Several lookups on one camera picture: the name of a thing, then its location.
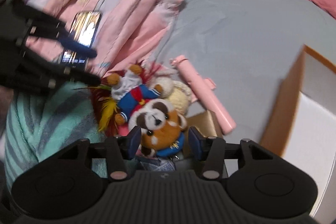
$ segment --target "smartphone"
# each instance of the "smartphone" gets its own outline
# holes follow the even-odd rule
[[[98,24],[101,18],[99,11],[85,11],[79,12],[73,19],[70,35],[75,41],[86,46],[91,47],[95,40]],[[85,70],[88,58],[82,57],[76,52],[64,49],[59,59],[60,64],[67,64],[72,68],[79,68]]]

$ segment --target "circular pad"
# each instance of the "circular pad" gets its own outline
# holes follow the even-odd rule
[[[261,217],[286,219],[309,212],[317,197],[315,182],[284,160],[252,160],[226,183],[230,198]]]
[[[19,176],[11,193],[24,214],[61,219],[90,208],[103,191],[102,179],[76,160],[47,160]]]

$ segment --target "black glove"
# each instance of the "black glove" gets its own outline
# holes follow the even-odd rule
[[[28,36],[59,41],[83,57],[94,58],[95,50],[74,41],[65,23],[32,7],[18,4],[0,7],[0,85],[35,94],[48,94],[66,81],[100,84],[96,75],[51,63],[25,46]]]

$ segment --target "bed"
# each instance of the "bed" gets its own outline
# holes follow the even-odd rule
[[[149,60],[169,66],[185,55],[215,84],[237,123],[224,139],[259,142],[278,92],[302,45],[336,63],[336,20],[308,0],[185,0]],[[200,113],[191,105],[188,116]],[[237,169],[227,162],[229,175]]]

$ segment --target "brown ear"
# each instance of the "brown ear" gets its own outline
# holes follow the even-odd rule
[[[181,114],[178,114],[178,123],[180,125],[180,128],[182,131],[186,130],[188,127],[187,120],[185,117]]]
[[[106,77],[106,80],[109,85],[116,85],[120,82],[120,76],[117,73],[113,73]]]
[[[131,65],[129,70],[135,75],[140,75],[142,73],[142,68],[139,65]]]
[[[119,126],[123,125],[126,122],[124,117],[120,113],[117,113],[115,115],[114,120],[115,120],[116,124],[119,125]]]

